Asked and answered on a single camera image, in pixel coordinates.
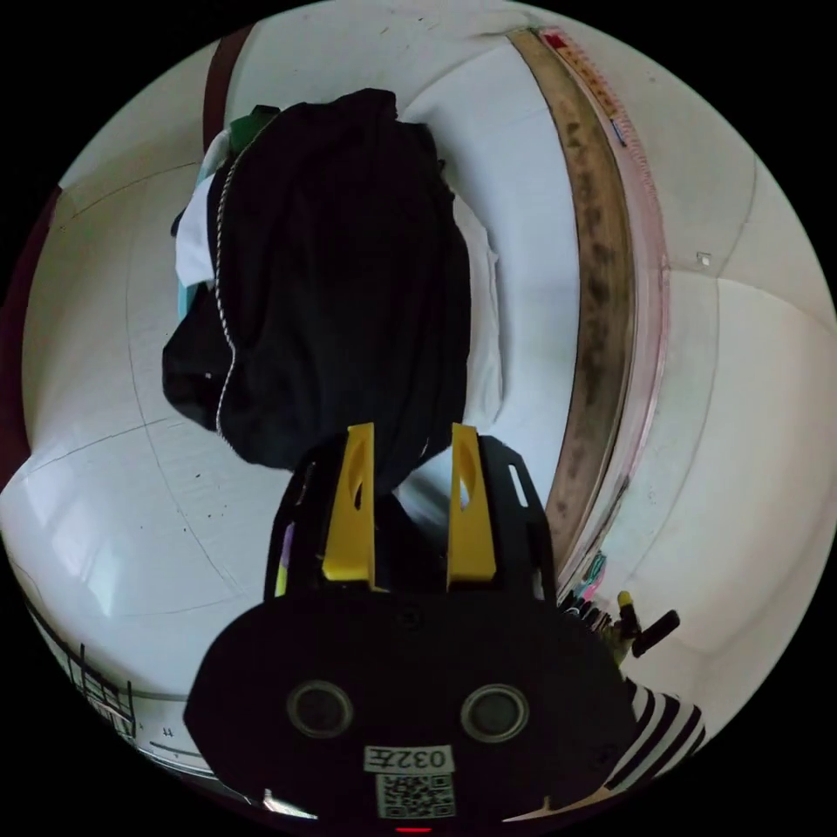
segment small white sticker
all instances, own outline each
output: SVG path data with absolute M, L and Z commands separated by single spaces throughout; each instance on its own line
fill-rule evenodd
M 450 745 L 439 747 L 365 747 L 364 770 L 399 776 L 453 773 Z

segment wooden baseboard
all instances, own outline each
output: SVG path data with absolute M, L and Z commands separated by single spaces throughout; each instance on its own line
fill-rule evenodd
M 581 279 L 567 427 L 546 512 L 555 574 L 582 534 L 610 462 L 628 389 L 636 275 L 618 165 L 587 94 L 532 31 L 508 36 L 541 89 L 567 162 Z

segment white wall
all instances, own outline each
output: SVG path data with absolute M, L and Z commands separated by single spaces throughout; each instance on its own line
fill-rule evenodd
M 235 67 L 227 118 L 256 105 L 328 102 L 362 87 L 396 94 L 399 112 L 502 33 L 550 12 L 504 0 L 332 0 L 262 20 Z M 328 65 L 330 71 L 323 71 Z
M 677 503 L 704 430 L 718 357 L 718 284 L 682 270 L 670 275 L 670 331 L 649 437 L 602 550 L 600 595 L 615 603 Z M 663 610 L 672 607 L 662 602 Z
M 622 663 L 622 673 L 649 689 L 696 702 L 706 656 L 672 634 L 638 660 L 632 655 Z
M 811 242 L 779 184 L 759 159 L 752 209 L 723 276 L 777 296 L 837 332 L 834 301 Z
M 203 157 L 203 94 L 216 43 L 153 81 L 96 134 L 59 185 L 55 223 L 108 194 Z
M 837 339 L 761 290 L 718 283 L 718 364 L 694 460 L 628 579 L 648 621 L 713 652 L 800 559 L 837 463 Z
M 820 582 L 835 527 L 837 473 L 833 472 L 830 492 L 801 560 L 759 613 L 704 662 L 693 699 L 704 709 L 711 735 L 744 707 L 785 652 Z

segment white floor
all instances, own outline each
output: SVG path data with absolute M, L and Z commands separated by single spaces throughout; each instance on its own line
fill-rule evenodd
M 490 106 L 478 95 L 487 80 Z M 285 104 L 302 98 L 293 92 Z M 507 385 L 493 432 L 524 455 L 545 498 L 578 317 L 573 203 L 552 119 L 504 42 L 427 86 L 403 115 L 430 123 L 500 257 Z M 18 578 L 58 633 L 117 682 L 171 697 L 187 694 L 214 637 L 259 601 L 288 480 L 238 460 L 160 390 L 176 314 L 168 229 L 195 175 L 155 174 L 51 232 L 24 340 L 33 454 L 0 498 Z M 432 516 L 428 500 L 449 486 L 442 455 L 405 486 L 405 503 Z

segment green cloth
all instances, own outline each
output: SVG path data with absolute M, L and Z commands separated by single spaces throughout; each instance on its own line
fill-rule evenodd
M 275 113 L 254 110 L 249 116 L 234 119 L 229 124 L 229 150 L 237 157 L 276 116 Z

